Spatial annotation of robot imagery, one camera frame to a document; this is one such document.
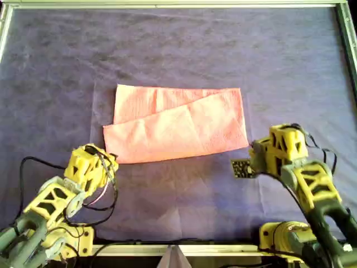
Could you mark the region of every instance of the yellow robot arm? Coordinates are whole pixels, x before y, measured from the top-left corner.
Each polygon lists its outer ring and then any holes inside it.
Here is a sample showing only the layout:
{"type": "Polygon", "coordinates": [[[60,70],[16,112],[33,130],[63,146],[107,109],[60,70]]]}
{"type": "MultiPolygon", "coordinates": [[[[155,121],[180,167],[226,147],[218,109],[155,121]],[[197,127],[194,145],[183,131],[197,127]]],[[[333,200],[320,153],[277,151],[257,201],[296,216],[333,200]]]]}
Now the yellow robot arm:
{"type": "Polygon", "coordinates": [[[250,159],[232,161],[236,178],[266,174],[280,181],[309,223],[266,223],[260,228],[260,247],[267,252],[287,252],[280,256],[289,261],[303,258],[313,267],[357,265],[357,223],[342,206],[330,168],[322,161],[308,159],[306,137],[311,135],[298,124],[273,126],[268,137],[253,141],[250,159]],[[354,252],[345,251],[332,236],[325,216],[336,222],[354,252]]]}
{"type": "Polygon", "coordinates": [[[0,233],[0,266],[38,267],[59,254],[64,259],[75,256],[71,248],[81,256],[90,254],[93,228],[72,227],[64,219],[72,217],[98,188],[109,183],[116,187],[118,167],[114,155],[93,144],[74,150],[64,178],[48,180],[15,224],[0,233]]]}

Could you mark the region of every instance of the metal frame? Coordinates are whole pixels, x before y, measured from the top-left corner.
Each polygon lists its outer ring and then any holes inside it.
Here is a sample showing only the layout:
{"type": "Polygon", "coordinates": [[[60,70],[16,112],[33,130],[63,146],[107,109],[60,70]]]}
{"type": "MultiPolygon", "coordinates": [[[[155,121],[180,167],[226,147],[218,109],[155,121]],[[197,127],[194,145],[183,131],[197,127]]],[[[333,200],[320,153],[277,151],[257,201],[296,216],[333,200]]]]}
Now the metal frame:
{"type": "MultiPolygon", "coordinates": [[[[133,257],[153,257],[163,256],[169,245],[113,245],[102,250],[98,256],[133,256],[133,257]]],[[[99,250],[102,245],[93,245],[92,255],[99,250]]],[[[267,256],[264,252],[259,252],[256,245],[179,245],[182,253],[187,257],[202,256],[267,256]]]]}
{"type": "MultiPolygon", "coordinates": [[[[90,8],[312,8],[334,7],[345,45],[351,83],[357,104],[357,38],[346,0],[7,0],[0,14],[0,62],[14,9],[90,9],[90,8]]],[[[163,256],[168,245],[116,245],[99,256],[163,256]]],[[[94,245],[93,253],[101,245],[94,245]]],[[[186,256],[267,256],[255,245],[180,245],[186,256]]]]}

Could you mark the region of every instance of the pink towel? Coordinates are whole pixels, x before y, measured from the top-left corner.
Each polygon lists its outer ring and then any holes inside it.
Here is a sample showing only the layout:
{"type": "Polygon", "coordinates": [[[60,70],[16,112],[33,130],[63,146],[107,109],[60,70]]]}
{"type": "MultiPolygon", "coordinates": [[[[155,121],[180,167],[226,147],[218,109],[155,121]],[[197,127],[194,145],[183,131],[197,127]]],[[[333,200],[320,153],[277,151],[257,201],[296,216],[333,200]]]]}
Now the pink towel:
{"type": "Polygon", "coordinates": [[[214,154],[248,146],[239,88],[118,85],[114,124],[104,126],[120,164],[214,154]]]}

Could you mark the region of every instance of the towel fold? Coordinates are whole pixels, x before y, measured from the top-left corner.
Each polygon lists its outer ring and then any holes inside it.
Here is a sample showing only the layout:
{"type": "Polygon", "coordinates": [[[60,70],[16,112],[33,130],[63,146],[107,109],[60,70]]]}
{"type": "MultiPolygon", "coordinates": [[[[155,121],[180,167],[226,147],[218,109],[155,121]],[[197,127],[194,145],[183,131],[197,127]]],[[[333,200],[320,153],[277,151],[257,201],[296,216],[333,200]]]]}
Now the towel fold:
{"type": "Polygon", "coordinates": [[[121,164],[214,154],[248,146],[239,88],[118,85],[106,150],[121,164]]]}

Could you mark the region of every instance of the cloth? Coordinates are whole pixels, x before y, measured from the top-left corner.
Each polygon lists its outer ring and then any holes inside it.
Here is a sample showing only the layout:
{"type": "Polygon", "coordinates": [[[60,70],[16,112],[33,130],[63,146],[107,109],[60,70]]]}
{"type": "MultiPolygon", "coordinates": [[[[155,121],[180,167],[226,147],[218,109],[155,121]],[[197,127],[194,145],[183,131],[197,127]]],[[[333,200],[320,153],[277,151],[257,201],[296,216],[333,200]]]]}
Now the cloth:
{"type": "Polygon", "coordinates": [[[108,152],[121,164],[209,155],[248,146],[239,88],[118,85],[108,152]]]}

